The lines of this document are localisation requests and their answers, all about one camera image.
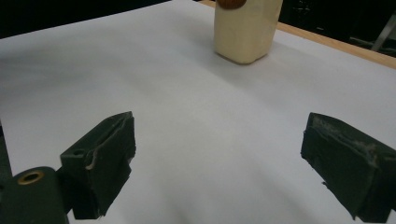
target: wooden table edge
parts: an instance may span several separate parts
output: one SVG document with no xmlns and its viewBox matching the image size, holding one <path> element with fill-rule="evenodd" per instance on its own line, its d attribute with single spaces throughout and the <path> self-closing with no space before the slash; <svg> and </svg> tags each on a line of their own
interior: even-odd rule
<svg viewBox="0 0 396 224">
<path fill-rule="evenodd" d="M 200 1 L 200 3 L 207 5 L 209 7 L 215 7 L 216 3 L 213 1 L 209 1 L 209 0 L 204 0 L 204 1 Z M 382 65 L 385 65 L 387 67 L 390 68 L 394 68 L 396 69 L 396 58 L 390 57 L 388 55 L 385 54 L 381 54 L 369 49 L 363 49 L 354 45 L 350 45 L 348 43 L 342 42 L 342 41 L 338 41 L 335 39 L 331 39 L 327 36 L 323 36 L 323 35 L 317 35 L 314 34 L 312 32 L 297 28 L 297 27 L 293 27 L 290 25 L 287 25 L 285 23 L 279 22 L 277 24 L 276 29 L 292 34 L 292 35 L 297 35 L 299 37 L 317 42 L 319 44 L 322 45 L 326 45 L 328 47 L 331 47 L 333 49 L 338 49 L 341 50 L 343 52 L 355 55 L 357 57 L 363 58 L 365 60 L 374 62 L 374 63 L 379 63 Z"/>
</svg>

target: metal ring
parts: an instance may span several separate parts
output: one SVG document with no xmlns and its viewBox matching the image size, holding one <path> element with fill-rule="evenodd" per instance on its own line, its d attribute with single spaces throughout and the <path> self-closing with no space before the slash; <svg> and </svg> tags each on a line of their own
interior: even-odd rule
<svg viewBox="0 0 396 224">
<path fill-rule="evenodd" d="M 44 177 L 44 173 L 40 170 L 31 171 L 18 179 L 19 185 L 30 185 Z"/>
</svg>

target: white table surface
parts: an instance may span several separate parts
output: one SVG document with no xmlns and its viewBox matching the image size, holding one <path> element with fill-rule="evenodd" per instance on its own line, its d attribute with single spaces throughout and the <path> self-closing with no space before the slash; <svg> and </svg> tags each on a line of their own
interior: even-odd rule
<svg viewBox="0 0 396 224">
<path fill-rule="evenodd" d="M 132 110 L 131 178 L 98 221 L 361 223 L 300 156 L 309 112 L 396 147 L 396 71 L 276 31 L 241 66 L 213 51 L 214 9 L 176 0 L 0 40 L 14 175 Z M 389 223 L 395 223 L 391 213 Z"/>
</svg>

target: cream container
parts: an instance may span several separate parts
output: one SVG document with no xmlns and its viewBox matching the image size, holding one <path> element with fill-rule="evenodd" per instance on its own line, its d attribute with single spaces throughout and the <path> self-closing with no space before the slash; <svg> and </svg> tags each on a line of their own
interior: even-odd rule
<svg viewBox="0 0 396 224">
<path fill-rule="evenodd" d="M 253 63 L 271 47 L 282 0 L 217 0 L 215 51 L 236 63 Z"/>
</svg>

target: white paper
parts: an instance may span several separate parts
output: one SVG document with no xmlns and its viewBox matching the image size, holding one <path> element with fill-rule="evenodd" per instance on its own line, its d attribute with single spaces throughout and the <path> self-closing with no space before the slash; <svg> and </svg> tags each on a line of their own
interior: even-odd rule
<svg viewBox="0 0 396 224">
<path fill-rule="evenodd" d="M 0 40 L 13 174 L 58 169 L 132 110 L 130 179 L 105 217 L 71 223 L 361 223 L 301 158 L 303 131 L 317 112 L 396 147 L 395 70 L 280 31 L 236 65 L 213 50 L 213 16 L 177 0 Z"/>
</svg>

